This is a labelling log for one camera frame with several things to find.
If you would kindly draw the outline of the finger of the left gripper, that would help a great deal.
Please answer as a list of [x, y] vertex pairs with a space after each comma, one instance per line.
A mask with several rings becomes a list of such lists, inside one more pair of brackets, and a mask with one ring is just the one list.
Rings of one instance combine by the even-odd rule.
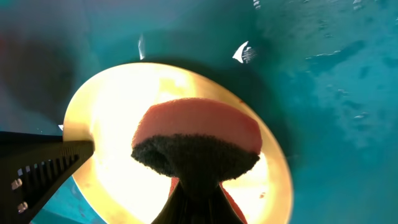
[[30, 223], [93, 153], [90, 140], [2, 131], [1, 223]]

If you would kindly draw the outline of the red sponge with dark scourer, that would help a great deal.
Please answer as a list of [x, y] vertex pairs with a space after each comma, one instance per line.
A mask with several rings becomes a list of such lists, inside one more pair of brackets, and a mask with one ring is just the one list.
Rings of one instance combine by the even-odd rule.
[[251, 170], [260, 159], [258, 123], [219, 101], [182, 98], [151, 106], [132, 139], [132, 158], [172, 178], [169, 197], [180, 182], [190, 199], [190, 223], [198, 223], [198, 204], [221, 185], [245, 223], [239, 206], [222, 183]]

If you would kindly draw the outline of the yellow-green plate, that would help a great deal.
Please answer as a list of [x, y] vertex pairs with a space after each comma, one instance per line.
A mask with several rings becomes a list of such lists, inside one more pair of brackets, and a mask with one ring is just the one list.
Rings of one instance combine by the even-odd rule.
[[[131, 142], [148, 108], [180, 98], [209, 98], [251, 118], [257, 114], [219, 84], [189, 70], [159, 63], [129, 63], [104, 70], [74, 94], [63, 122], [66, 141], [92, 140], [93, 155], [73, 174], [79, 190], [106, 223], [150, 223], [165, 205], [172, 180], [131, 157]], [[293, 205], [290, 171], [268, 127], [259, 123], [259, 161], [223, 184], [248, 223], [286, 224]]]

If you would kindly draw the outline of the teal plastic serving tray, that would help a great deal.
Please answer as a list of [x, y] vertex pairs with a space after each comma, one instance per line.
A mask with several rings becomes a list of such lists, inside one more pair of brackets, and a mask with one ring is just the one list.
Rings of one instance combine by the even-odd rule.
[[396, 1], [2, 1], [1, 129], [61, 134], [84, 82], [136, 61], [202, 74], [263, 119], [292, 223], [397, 222]]

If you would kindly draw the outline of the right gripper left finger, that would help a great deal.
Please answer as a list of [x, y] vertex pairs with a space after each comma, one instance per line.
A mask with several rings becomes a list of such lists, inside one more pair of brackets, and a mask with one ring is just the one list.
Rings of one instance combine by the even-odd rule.
[[184, 192], [180, 182], [178, 182], [167, 199], [164, 207], [152, 221], [152, 224], [183, 224], [190, 223], [189, 216], [190, 199]]

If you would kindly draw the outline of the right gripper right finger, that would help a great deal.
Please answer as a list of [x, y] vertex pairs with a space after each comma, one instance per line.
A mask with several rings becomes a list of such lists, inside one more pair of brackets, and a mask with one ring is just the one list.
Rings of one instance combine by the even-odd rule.
[[199, 224], [243, 224], [229, 203], [221, 185], [198, 204]]

